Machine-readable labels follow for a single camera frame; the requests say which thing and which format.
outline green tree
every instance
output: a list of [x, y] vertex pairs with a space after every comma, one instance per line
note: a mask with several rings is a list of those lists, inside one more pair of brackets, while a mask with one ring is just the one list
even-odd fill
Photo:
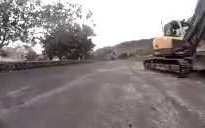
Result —
[[30, 42], [38, 17], [31, 0], [0, 0], [0, 49], [11, 42]]
[[54, 56], [59, 59], [84, 59], [92, 54], [93, 29], [76, 23], [81, 19], [89, 20], [91, 16], [92, 12], [89, 11], [83, 18], [82, 6], [71, 3], [43, 7], [40, 22], [45, 35], [41, 43], [50, 59]]

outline hill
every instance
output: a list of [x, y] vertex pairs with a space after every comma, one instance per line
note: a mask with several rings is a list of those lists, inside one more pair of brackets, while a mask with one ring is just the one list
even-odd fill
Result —
[[125, 59], [126, 56], [148, 55], [152, 52], [152, 40], [126, 41], [112, 47], [100, 48], [94, 52], [94, 56], [99, 60], [111, 60], [113, 58]]

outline gray pavement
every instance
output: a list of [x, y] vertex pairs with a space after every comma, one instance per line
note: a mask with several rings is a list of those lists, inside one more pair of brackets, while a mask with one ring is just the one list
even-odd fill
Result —
[[205, 128], [205, 78], [121, 60], [0, 74], [0, 127]]

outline excavator track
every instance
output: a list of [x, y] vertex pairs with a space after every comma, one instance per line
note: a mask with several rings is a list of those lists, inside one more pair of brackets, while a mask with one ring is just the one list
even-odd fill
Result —
[[178, 78], [187, 77], [192, 71], [191, 64], [184, 59], [161, 59], [152, 57], [144, 60], [143, 65], [145, 69], [171, 73]]

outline low wall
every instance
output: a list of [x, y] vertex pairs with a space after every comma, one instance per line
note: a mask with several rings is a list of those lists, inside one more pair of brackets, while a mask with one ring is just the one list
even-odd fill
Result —
[[90, 63], [90, 61], [33, 61], [33, 62], [0, 62], [0, 72], [27, 70], [42, 67], [62, 66], [69, 64]]

